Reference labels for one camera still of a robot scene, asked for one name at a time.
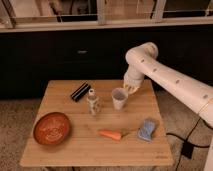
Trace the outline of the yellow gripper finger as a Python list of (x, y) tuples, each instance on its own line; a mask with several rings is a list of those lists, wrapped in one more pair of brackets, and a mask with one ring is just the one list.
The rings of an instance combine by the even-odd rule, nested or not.
[(128, 93), (131, 95), (131, 94), (134, 94), (138, 91), (140, 87), (139, 86), (130, 86), (129, 87), (129, 90), (128, 90)]
[(127, 83), (123, 83), (123, 88), (125, 88), (125, 89), (128, 89), (129, 88), (129, 85), (127, 84)]

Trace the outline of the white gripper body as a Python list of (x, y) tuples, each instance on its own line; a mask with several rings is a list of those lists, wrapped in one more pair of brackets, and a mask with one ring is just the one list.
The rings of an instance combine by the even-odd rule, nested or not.
[(129, 65), (127, 71), (124, 74), (124, 82), (129, 86), (141, 86), (144, 80), (144, 74), (133, 66)]

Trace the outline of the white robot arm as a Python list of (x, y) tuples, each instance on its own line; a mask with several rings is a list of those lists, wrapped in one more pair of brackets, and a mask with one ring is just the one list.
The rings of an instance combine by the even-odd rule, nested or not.
[(123, 87), (133, 94), (147, 76), (213, 128), (213, 87), (161, 64), (157, 56), (158, 48), (152, 42), (128, 50)]

